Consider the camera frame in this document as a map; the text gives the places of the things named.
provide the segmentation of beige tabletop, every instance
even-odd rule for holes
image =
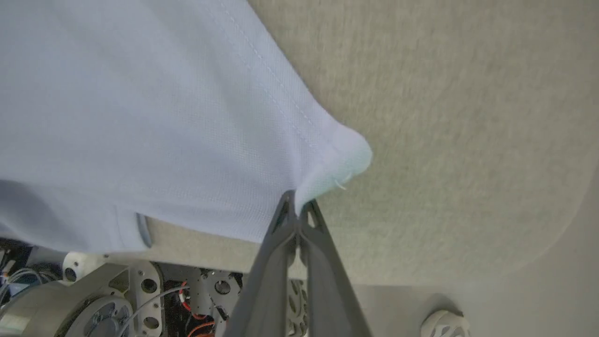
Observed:
[[[506,273],[569,225],[599,158],[599,2],[250,0],[374,151],[319,203],[351,279]],[[139,256],[247,270],[257,245],[159,221]]]

